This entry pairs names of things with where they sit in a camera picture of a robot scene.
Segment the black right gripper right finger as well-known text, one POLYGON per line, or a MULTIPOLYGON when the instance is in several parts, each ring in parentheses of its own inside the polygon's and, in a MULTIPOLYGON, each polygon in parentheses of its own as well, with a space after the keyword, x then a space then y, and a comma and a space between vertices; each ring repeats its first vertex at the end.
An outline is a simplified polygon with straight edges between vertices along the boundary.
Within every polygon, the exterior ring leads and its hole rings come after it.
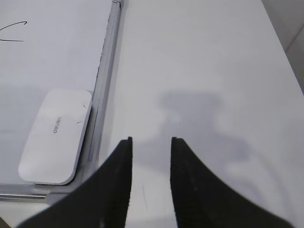
POLYGON ((182 138, 171 140, 170 185, 180 228, 290 228, 218 178, 182 138))

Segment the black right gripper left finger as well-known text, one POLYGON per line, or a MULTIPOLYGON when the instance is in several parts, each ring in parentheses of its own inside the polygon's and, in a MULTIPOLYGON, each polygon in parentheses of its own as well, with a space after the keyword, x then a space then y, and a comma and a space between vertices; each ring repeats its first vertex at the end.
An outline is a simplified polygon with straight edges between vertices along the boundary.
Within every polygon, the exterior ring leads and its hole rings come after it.
POLYGON ((121 140, 81 186, 21 228, 123 228, 130 202, 133 140, 121 140))

